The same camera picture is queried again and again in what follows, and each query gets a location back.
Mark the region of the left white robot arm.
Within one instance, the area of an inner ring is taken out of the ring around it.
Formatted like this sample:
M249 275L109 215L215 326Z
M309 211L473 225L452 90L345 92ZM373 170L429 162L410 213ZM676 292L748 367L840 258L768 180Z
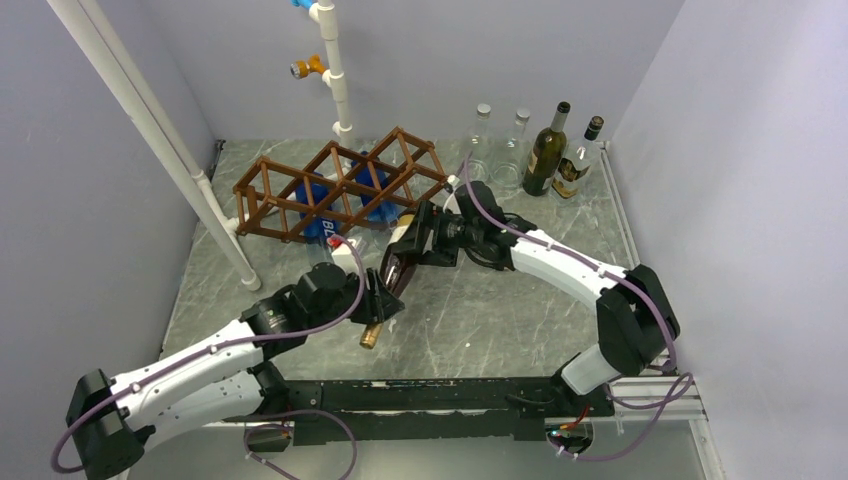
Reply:
M272 359L303 345L307 336L350 320L381 324L404 308L400 294L411 271L346 271L319 263L297 283L254 303L203 341L154 364L107 376L96 369L81 377L66 414L67 441L89 479L110 479L162 442L210 422L316 414L318 399L289 385Z

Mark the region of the dark bottle gold foil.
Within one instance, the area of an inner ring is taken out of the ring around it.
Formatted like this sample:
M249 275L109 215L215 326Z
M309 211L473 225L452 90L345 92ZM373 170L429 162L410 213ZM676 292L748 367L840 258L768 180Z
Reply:
M410 257L398 255L395 252L395 244L407 232L413 219L414 214L409 212L399 216L396 225L390 230L379 269L380 278L388 290L398 298L408 285L415 266ZM360 346L369 350L374 349L384 323L367 325L360 337Z

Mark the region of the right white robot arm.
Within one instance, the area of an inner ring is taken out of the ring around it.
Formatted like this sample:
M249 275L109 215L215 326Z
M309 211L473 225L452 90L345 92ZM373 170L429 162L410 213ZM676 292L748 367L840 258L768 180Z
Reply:
M481 181L459 186L446 206L430 201L398 219L382 258L387 289L400 294L417 266L454 267L459 253L492 270L517 271L594 308L598 340L553 375L551 401L574 415L590 393L646 370L670 352L680 326L656 273L581 254L521 216L504 211Z

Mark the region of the olive green bottle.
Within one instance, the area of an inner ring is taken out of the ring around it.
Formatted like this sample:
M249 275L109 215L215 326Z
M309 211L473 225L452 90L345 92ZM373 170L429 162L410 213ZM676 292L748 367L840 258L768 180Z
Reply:
M528 195L540 197L548 193L568 145L564 125L570 111L569 102L559 102L551 124L536 136L521 183Z

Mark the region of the clear glass bottle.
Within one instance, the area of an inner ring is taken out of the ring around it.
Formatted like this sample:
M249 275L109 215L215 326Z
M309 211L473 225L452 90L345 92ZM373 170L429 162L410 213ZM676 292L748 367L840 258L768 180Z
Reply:
M467 174L471 181L487 181L490 176L488 163L491 150L490 114L489 104L478 104L474 123L467 129L461 142L460 172Z
M525 133L531 112L516 110L512 124L500 136L492 150L491 179L501 187L516 188L521 180L521 166L526 156Z

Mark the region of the clear bottle black cap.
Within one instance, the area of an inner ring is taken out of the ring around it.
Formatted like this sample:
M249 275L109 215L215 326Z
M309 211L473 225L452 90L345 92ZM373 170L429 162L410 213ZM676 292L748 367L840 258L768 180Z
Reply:
M601 146L597 139L604 123L601 116L593 116L583 136L569 143L551 185L556 198L565 200L580 193L592 167L600 160Z

